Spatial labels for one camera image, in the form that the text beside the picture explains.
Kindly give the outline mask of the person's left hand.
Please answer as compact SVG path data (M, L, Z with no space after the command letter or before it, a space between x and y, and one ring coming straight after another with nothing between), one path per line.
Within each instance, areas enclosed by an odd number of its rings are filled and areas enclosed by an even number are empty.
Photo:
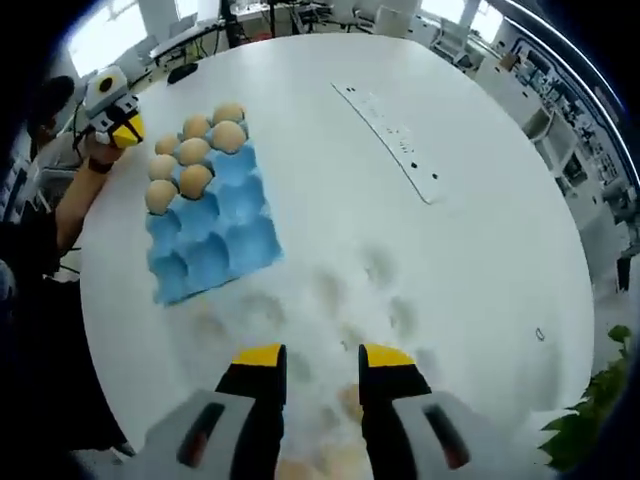
M94 133L87 135L83 143L87 158L94 164L99 164L103 167L111 167L125 152L124 149L118 148L114 144L99 142Z

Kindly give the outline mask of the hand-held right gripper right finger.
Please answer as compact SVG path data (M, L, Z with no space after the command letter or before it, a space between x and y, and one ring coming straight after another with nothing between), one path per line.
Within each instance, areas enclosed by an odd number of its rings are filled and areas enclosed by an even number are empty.
M362 436L375 479L553 479L451 393L434 391L405 352L358 351Z

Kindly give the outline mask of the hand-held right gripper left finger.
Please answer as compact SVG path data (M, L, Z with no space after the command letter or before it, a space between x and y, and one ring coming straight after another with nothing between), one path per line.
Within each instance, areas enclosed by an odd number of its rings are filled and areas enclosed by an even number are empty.
M212 391L199 390L148 432L126 479L272 479L283 437L287 349L237 354Z

